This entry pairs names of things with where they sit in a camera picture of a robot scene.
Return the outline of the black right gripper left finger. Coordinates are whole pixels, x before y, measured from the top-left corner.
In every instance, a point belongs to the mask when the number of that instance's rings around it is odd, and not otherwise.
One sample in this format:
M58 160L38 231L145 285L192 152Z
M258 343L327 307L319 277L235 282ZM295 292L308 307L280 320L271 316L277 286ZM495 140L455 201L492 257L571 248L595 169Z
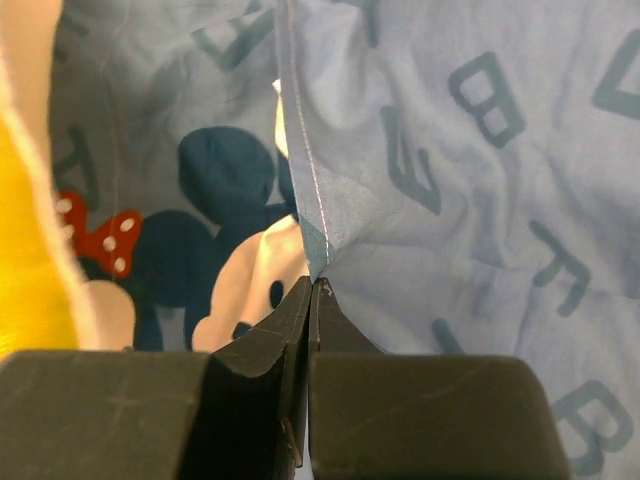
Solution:
M290 479L312 284L212 353L23 350L1 364L5 479Z

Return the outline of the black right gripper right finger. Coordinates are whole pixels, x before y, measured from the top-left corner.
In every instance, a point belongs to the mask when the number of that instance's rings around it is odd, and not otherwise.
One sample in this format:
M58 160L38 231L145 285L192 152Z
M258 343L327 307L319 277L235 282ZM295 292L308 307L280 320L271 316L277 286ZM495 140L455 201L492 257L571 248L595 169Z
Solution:
M506 356L390 355L326 279L309 310L309 452L318 479L566 479L544 390Z

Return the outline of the blue cartoon print pillowcase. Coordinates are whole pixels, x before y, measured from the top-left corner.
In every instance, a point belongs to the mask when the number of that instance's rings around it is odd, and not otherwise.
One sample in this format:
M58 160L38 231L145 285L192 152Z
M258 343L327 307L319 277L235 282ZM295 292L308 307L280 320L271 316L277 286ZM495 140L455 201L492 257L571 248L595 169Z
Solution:
M638 477L637 2L67 1L50 132L115 349L324 276L386 352L523 359L573 477Z

